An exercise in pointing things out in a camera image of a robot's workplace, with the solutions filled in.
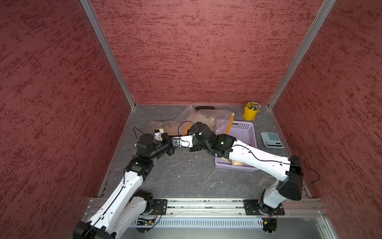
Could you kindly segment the clear bag with green fruit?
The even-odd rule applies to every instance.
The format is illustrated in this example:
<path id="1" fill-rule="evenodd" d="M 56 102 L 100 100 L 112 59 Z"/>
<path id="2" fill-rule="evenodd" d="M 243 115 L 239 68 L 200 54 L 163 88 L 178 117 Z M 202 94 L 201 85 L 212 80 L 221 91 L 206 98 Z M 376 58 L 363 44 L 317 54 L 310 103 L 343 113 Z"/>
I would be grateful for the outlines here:
<path id="1" fill-rule="evenodd" d="M 150 120 L 143 130 L 144 133 L 154 133 L 156 129 L 163 129 L 169 136 L 178 136 L 179 123 L 173 120 L 157 121 Z"/>

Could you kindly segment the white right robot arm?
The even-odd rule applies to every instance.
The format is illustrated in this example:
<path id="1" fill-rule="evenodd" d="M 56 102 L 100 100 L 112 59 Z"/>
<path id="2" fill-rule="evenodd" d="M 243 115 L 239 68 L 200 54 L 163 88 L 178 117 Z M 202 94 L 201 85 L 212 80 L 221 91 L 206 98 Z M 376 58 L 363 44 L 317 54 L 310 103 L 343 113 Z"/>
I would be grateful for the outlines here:
<path id="1" fill-rule="evenodd" d="M 267 153 L 228 135 L 216 134 L 206 124 L 197 122 L 187 130 L 192 136 L 191 146 L 203 149 L 209 155 L 248 164 L 273 176 L 276 181 L 264 190 L 259 208 L 268 215 L 284 201 L 299 201 L 302 198 L 303 169 L 301 159 Z"/>

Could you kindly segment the clear zip-top bag orange seal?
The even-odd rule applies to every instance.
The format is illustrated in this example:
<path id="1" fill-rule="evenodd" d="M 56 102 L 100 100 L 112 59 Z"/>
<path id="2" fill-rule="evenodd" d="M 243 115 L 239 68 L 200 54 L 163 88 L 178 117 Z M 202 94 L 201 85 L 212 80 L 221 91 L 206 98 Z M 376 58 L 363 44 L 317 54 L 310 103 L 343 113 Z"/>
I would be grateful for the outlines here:
<path id="1" fill-rule="evenodd" d="M 178 134 L 178 126 L 180 126 L 179 134 L 185 135 L 193 123 L 202 122 L 206 124 L 216 134 L 228 134 L 234 120 L 234 113 L 226 109 L 201 109 L 196 110 L 192 106 L 186 107 L 170 124 L 168 132 L 170 135 Z"/>

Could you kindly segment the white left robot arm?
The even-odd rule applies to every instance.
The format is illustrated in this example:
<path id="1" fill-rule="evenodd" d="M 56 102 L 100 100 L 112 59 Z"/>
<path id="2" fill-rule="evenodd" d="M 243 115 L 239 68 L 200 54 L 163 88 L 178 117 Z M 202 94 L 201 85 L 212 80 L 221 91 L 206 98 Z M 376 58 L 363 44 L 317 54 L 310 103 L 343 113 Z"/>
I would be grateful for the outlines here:
<path id="1" fill-rule="evenodd" d="M 139 138 L 137 153 L 124 168 L 122 180 L 87 222 L 76 225 L 73 238 L 119 239 L 140 214 L 154 208 L 152 194 L 139 187 L 154 167 L 154 159 L 175 152 L 171 137 L 166 132 L 160 137 L 157 140 L 154 135 L 145 133 Z"/>

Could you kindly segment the beige pear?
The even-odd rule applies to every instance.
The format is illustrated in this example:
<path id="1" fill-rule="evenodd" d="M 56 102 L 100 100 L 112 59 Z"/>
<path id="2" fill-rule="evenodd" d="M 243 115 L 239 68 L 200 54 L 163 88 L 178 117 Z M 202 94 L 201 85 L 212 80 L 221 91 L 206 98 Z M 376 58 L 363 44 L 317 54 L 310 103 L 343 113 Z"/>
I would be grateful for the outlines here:
<path id="1" fill-rule="evenodd" d="M 232 161 L 232 165 L 234 165 L 234 166 L 243 166 L 244 163 L 241 162 L 241 161 L 233 160 L 233 161 Z"/>

